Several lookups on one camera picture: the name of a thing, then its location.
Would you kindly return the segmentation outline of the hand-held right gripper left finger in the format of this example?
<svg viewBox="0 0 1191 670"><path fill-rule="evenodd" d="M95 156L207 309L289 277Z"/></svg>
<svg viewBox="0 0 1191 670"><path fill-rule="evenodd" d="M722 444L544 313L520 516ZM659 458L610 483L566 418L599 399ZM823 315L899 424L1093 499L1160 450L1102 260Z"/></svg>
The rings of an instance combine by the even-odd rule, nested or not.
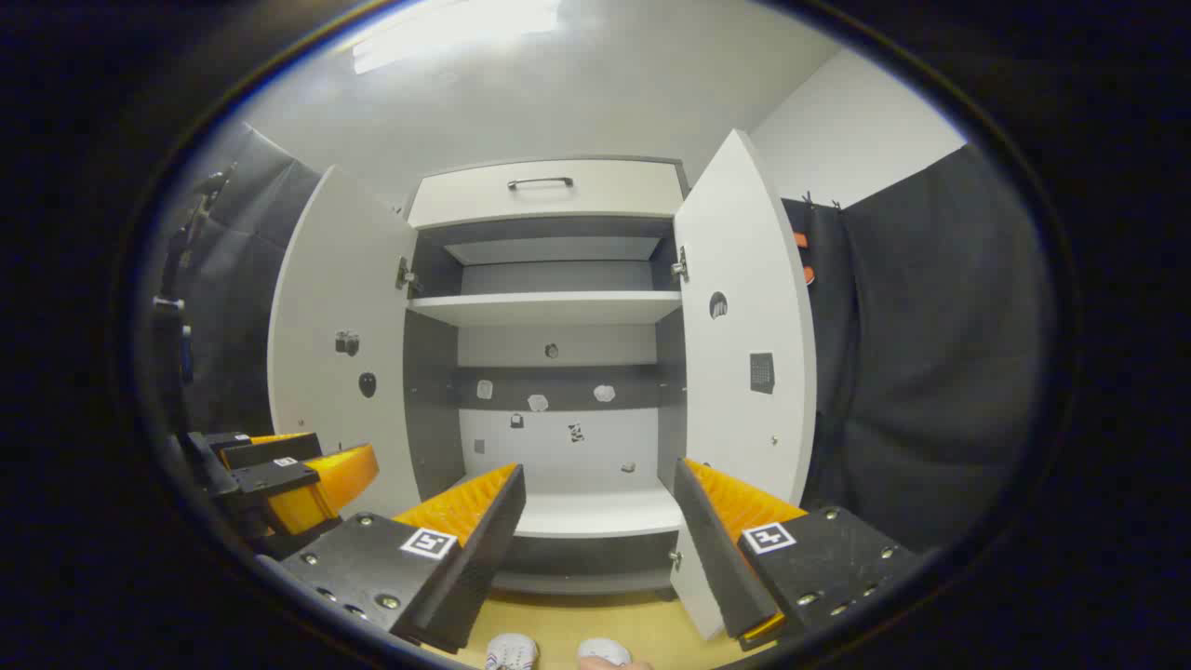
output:
<svg viewBox="0 0 1191 670"><path fill-rule="evenodd" d="M399 516L361 512L280 561L289 589L369 630L447 653L468 644L526 501L519 463Z"/></svg>

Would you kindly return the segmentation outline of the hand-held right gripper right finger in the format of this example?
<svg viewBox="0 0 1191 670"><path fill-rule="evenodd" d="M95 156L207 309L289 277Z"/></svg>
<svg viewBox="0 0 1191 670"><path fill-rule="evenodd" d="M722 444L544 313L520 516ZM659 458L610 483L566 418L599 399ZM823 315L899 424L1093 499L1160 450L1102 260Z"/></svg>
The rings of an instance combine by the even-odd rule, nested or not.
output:
<svg viewBox="0 0 1191 670"><path fill-rule="evenodd" d="M673 572L701 568L721 630L746 651L816 635L922 561L842 506L805 512L707 463L678 462L673 496L690 538Z"/></svg>

